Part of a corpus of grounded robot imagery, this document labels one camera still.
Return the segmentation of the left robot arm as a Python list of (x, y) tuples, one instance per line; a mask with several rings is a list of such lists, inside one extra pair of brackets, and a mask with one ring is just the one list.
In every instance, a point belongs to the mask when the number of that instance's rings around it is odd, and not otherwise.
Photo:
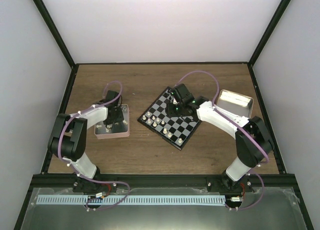
[(48, 150), (73, 167), (77, 176), (85, 179), (84, 185), (91, 192), (97, 192), (101, 188), (102, 179), (97, 176), (98, 167), (85, 153), (87, 130), (111, 118), (121, 98), (121, 92), (109, 90), (104, 99), (85, 110), (58, 114), (53, 125)]

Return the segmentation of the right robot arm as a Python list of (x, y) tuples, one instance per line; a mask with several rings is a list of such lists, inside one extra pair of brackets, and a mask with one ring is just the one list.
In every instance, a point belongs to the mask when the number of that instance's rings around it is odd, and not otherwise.
[(236, 158), (221, 174), (221, 184), (225, 190), (236, 190), (240, 180), (251, 169), (269, 162), (268, 154), (274, 150), (275, 144), (260, 117), (240, 116), (213, 104), (203, 96), (195, 98), (183, 83), (169, 88), (168, 94), (171, 96), (166, 107), (168, 116), (193, 117), (234, 138)]

